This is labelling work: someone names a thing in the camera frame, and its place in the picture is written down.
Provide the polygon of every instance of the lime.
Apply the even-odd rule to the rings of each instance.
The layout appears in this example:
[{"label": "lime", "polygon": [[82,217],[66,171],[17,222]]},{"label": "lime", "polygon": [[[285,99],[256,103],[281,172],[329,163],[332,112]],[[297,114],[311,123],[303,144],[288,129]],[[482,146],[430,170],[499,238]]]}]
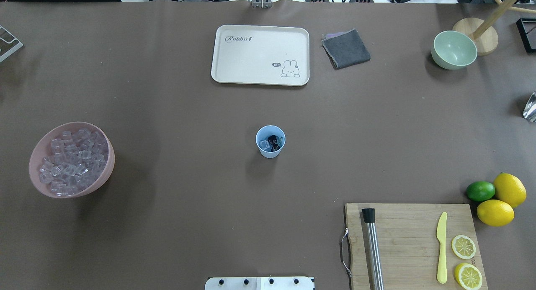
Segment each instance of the lime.
[{"label": "lime", "polygon": [[454,268],[456,282],[465,290],[478,290],[482,287],[480,270],[469,263],[460,263]]},{"label": "lime", "polygon": [[497,199],[510,204],[513,208],[519,206],[527,198],[525,186],[519,178],[502,172],[493,182],[496,189]]},{"label": "lime", "polygon": [[477,181],[467,187],[466,193],[469,199],[482,202],[490,200],[495,195],[495,187],[488,181]]},{"label": "lime", "polygon": [[470,259],[477,253],[477,246],[466,235],[457,235],[452,239],[452,250],[459,258]]},{"label": "lime", "polygon": [[500,200],[488,200],[477,207],[480,221],[491,226],[503,226],[513,220],[513,208]]}]

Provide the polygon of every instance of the plastic knife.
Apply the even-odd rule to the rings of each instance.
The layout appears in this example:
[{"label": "plastic knife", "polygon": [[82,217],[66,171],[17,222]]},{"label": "plastic knife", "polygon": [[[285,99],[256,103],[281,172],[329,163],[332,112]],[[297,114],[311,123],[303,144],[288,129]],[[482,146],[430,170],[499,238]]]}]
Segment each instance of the plastic knife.
[{"label": "plastic knife", "polygon": [[439,262],[437,263],[437,282],[446,283],[446,213],[443,212],[437,223],[437,240],[439,240]]}]

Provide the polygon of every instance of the cutting board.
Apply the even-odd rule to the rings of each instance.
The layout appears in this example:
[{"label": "cutting board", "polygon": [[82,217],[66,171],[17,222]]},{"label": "cutting board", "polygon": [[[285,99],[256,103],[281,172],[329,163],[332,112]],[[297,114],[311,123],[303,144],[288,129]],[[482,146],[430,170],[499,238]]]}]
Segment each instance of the cutting board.
[{"label": "cutting board", "polygon": [[[372,289],[365,250],[368,240],[362,208],[376,210],[376,232],[385,290],[463,290],[454,278],[454,268],[463,262],[473,264],[480,270],[484,278],[480,289],[488,289],[468,204],[347,203],[345,212],[353,290]],[[446,284],[440,284],[436,279],[439,258],[436,228],[443,212],[448,214]],[[452,238],[459,234],[466,235],[475,242],[477,253],[472,259],[461,259],[452,251]]]}]

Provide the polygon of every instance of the folded napkin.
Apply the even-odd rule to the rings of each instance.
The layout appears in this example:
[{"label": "folded napkin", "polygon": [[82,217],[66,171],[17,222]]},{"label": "folded napkin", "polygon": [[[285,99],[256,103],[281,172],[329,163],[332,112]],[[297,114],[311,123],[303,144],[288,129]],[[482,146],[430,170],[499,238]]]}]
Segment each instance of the folded napkin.
[{"label": "folded napkin", "polygon": [[370,53],[363,44],[358,31],[342,31],[327,34],[322,38],[322,46],[331,57],[335,69],[341,69],[370,60]]}]

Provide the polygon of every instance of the lemon slice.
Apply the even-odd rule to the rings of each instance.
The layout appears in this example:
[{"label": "lemon slice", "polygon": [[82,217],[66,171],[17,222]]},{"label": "lemon slice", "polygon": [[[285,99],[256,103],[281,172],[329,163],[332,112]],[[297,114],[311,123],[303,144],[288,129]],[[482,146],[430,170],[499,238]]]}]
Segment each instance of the lemon slice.
[{"label": "lemon slice", "polygon": [[465,290],[478,290],[482,286],[482,274],[475,266],[468,263],[460,263],[454,268],[456,282]]},{"label": "lemon slice", "polygon": [[477,253],[477,246],[468,236],[457,235],[452,239],[452,250],[459,258],[470,259]]}]

